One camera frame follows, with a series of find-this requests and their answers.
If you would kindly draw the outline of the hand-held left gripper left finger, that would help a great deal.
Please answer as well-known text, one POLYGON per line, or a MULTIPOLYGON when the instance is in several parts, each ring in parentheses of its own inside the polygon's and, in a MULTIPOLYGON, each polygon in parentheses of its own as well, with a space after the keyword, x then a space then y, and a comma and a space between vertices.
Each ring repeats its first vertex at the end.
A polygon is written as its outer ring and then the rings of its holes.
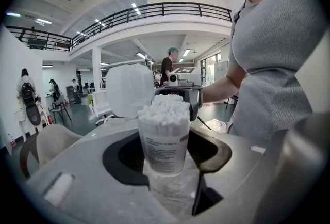
POLYGON ((174 224, 143 174, 136 130, 83 139, 44 165, 28 186, 61 223, 174 224))

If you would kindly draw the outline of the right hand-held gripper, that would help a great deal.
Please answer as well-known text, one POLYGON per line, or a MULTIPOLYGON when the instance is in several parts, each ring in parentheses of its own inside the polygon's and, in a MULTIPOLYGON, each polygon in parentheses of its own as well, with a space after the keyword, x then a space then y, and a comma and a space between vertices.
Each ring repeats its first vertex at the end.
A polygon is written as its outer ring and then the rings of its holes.
POLYGON ((168 81, 164 81, 155 94, 189 93, 190 121, 198 118, 199 109, 203 106, 201 71, 196 67, 181 67, 169 73, 168 81))

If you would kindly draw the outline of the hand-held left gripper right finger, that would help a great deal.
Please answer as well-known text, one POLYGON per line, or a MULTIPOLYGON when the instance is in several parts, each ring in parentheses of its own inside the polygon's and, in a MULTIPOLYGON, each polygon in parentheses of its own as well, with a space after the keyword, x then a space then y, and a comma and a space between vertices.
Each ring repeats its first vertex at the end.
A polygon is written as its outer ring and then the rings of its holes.
POLYGON ((252 224, 260 196, 249 177, 263 156, 254 146, 266 141, 191 128, 188 150, 200 176, 187 224, 252 224))

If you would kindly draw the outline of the translucent white plastic piece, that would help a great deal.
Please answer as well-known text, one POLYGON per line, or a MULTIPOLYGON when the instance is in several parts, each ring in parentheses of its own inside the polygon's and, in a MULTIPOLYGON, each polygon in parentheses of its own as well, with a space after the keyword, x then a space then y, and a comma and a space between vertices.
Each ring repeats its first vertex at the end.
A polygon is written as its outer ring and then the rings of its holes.
MULTIPOLYGON (((151 105, 156 95, 153 74, 141 64, 109 69, 106 94, 113 113, 122 118, 136 118, 138 111, 151 105)), ((178 175, 184 167, 189 134, 161 137, 139 129, 143 153, 150 168, 160 175, 178 175)))

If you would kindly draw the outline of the person's right forearm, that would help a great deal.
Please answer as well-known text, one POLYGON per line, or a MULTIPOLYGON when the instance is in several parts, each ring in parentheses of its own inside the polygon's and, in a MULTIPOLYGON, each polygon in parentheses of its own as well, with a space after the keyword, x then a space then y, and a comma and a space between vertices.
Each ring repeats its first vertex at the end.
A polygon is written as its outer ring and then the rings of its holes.
POLYGON ((235 62, 229 62, 227 74, 215 83, 203 88, 203 102, 213 103, 234 96, 246 78, 245 70, 235 62))

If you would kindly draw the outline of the patterned cushion wooden chair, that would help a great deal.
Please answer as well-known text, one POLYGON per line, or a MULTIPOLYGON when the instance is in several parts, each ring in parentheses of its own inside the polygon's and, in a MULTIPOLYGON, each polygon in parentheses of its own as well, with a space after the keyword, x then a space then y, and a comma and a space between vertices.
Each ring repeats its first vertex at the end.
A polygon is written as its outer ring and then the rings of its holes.
POLYGON ((220 133, 227 132, 227 122, 213 119, 206 121, 206 125, 216 132, 220 132, 220 133))

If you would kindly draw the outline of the grey shell chair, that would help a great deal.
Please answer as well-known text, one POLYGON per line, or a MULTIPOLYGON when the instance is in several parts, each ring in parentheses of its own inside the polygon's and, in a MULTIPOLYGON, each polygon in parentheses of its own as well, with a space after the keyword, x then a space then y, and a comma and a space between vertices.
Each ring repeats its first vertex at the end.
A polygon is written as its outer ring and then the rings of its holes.
POLYGON ((76 134, 60 124, 45 127, 36 139, 39 168, 42 168, 81 138, 83 138, 82 135, 76 134))

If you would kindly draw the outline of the dark wicker chair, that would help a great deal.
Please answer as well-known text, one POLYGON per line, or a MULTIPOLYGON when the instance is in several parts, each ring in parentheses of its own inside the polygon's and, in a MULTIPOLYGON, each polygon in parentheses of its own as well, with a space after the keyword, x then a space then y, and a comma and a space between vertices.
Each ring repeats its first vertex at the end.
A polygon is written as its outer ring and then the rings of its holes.
POLYGON ((37 151, 37 136, 38 134, 33 134, 30 137, 26 139, 26 141, 23 143, 21 150, 20 150, 20 168, 25 176, 25 178, 29 178, 30 174, 28 171, 28 156, 31 154, 34 159, 39 164, 39 157, 38 157, 38 151, 37 151))

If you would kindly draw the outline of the white office chair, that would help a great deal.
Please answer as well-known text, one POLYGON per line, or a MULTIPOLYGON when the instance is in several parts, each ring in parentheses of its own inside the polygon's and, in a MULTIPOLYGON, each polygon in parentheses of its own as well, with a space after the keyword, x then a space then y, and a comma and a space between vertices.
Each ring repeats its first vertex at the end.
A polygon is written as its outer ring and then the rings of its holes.
POLYGON ((92 113, 98 118, 95 123, 96 126, 107 122, 110 118, 114 118, 114 114, 107 100, 106 90, 93 92, 89 107, 92 113))

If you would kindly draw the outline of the white stand with dark oval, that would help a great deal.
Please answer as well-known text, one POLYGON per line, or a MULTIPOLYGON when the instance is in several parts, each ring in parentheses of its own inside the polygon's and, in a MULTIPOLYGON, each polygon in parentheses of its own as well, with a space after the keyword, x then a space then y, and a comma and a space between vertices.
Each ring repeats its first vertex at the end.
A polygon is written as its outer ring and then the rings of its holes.
POLYGON ((26 116, 36 132, 49 126, 48 114, 40 101, 25 106, 26 116))

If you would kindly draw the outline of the person's grey knit top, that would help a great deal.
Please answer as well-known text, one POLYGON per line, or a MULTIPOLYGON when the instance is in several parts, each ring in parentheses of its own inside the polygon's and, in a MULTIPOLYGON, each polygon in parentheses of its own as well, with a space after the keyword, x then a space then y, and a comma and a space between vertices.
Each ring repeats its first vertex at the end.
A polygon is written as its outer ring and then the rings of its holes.
POLYGON ((230 62, 246 73, 233 113, 238 136, 268 139, 312 112, 295 78, 327 27, 319 0, 245 0, 235 14, 230 62))

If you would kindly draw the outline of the black mezzanine railing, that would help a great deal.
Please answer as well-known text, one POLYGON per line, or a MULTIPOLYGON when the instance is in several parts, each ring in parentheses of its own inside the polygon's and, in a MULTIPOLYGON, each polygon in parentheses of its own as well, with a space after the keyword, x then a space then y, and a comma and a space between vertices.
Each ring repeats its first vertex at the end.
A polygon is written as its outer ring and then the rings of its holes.
POLYGON ((76 36, 68 37, 31 28, 7 26, 6 28, 30 49, 56 50, 69 52, 81 43, 101 32, 133 21, 165 17, 167 15, 188 15, 232 22, 231 10, 210 4, 196 2, 159 2, 115 12, 101 20, 95 20, 87 28, 77 31, 76 36))

